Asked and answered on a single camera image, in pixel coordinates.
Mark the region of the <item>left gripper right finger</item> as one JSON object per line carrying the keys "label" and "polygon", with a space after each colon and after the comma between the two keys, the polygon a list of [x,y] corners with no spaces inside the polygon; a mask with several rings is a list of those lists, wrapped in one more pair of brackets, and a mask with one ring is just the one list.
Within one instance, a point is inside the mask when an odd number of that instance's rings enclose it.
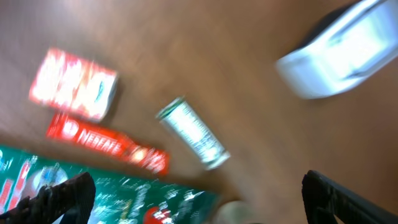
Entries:
{"label": "left gripper right finger", "polygon": [[323,174],[309,170],[302,180],[302,198],[309,224],[388,224],[397,215],[373,204]]}

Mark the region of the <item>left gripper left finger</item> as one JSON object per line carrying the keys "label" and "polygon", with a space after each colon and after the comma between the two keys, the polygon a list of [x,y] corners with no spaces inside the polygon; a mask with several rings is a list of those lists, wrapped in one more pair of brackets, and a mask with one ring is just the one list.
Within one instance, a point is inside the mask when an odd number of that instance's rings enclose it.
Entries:
{"label": "left gripper left finger", "polygon": [[35,197],[25,197],[1,214],[4,224],[87,224],[95,202],[96,187],[83,172],[61,184],[43,186]]}

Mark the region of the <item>green 3M gloves packet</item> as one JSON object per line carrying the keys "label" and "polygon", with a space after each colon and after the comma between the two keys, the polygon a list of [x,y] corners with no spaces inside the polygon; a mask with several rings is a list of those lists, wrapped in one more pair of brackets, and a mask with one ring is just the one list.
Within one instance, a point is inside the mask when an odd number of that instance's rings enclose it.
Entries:
{"label": "green 3M gloves packet", "polygon": [[1,212],[44,186],[88,172],[96,193],[89,223],[205,223],[218,202],[212,192],[81,166],[1,146]]}

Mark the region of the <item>red Nescafe sachet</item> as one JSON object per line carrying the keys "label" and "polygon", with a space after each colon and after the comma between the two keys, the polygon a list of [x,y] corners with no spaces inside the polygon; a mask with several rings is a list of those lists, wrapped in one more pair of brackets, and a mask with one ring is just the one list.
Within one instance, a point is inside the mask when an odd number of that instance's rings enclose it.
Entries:
{"label": "red Nescafe sachet", "polygon": [[156,175],[169,173],[170,156],[165,151],[140,145],[122,132],[82,121],[67,114],[54,115],[46,136],[101,152]]}

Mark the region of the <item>red white small box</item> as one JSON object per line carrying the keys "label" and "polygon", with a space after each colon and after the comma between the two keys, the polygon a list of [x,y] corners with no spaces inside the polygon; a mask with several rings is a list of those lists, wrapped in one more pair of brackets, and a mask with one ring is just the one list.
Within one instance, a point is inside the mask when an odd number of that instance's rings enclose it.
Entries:
{"label": "red white small box", "polygon": [[119,76],[92,60],[48,49],[29,91],[29,99],[99,122],[107,114]]}

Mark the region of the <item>green white battery pack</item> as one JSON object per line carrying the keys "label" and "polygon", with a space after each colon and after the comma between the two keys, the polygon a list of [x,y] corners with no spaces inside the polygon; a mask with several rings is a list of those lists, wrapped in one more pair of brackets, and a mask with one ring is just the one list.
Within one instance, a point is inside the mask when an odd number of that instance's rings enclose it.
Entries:
{"label": "green white battery pack", "polygon": [[183,97],[170,102],[156,118],[189,146],[206,169],[215,169],[230,158],[230,153]]}

